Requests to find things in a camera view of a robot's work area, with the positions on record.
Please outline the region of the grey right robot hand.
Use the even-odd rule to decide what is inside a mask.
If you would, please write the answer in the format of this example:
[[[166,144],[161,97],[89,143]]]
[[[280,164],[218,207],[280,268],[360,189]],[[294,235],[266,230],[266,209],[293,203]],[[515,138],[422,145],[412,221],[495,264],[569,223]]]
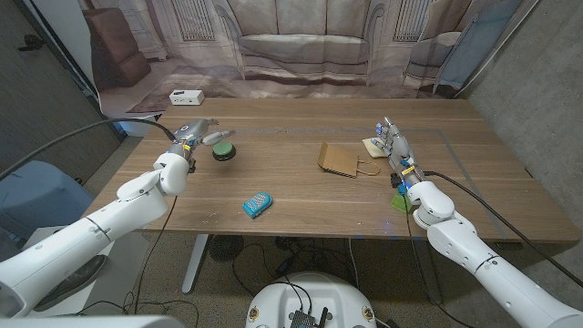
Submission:
[[[410,189],[424,181],[424,173],[417,167],[413,149],[393,121],[385,117],[382,123],[377,124],[376,133],[372,143],[388,157],[390,166],[404,187]]]

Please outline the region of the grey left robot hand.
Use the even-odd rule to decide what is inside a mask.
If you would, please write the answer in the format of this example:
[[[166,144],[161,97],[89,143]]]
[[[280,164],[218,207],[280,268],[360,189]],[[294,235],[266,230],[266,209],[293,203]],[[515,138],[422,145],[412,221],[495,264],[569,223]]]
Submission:
[[[199,145],[214,146],[225,138],[234,135],[235,130],[208,133],[209,126],[219,125],[214,118],[195,119],[175,131],[175,140],[170,144],[168,153],[189,159],[192,151]]]

